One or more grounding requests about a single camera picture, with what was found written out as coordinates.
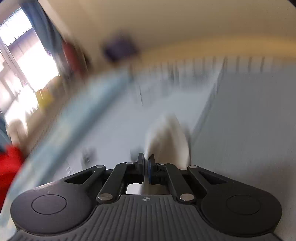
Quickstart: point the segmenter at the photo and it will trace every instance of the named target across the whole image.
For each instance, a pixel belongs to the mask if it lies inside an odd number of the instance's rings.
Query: silver screw
[[[98,196],[98,199],[101,201],[109,201],[113,198],[112,194],[110,193],[102,193]]]
[[[194,195],[192,195],[190,193],[184,193],[180,196],[180,199],[183,201],[191,201],[194,199]]]

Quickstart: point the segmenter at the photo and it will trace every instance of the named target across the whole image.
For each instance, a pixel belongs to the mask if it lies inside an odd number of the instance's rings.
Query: beige wall
[[[66,26],[94,62],[102,61],[102,41],[120,30],[142,50],[217,35],[296,39],[296,9],[288,0],[39,1],[57,27]]]

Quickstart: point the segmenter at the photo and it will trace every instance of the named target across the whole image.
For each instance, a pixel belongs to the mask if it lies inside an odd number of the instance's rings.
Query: dark object
[[[170,195],[126,195],[127,185],[167,185]],[[268,192],[198,166],[146,161],[98,165],[19,195],[11,240],[280,240],[281,205]]]
[[[113,63],[138,53],[138,49],[130,37],[125,35],[117,35],[103,44],[102,48],[106,58]]]

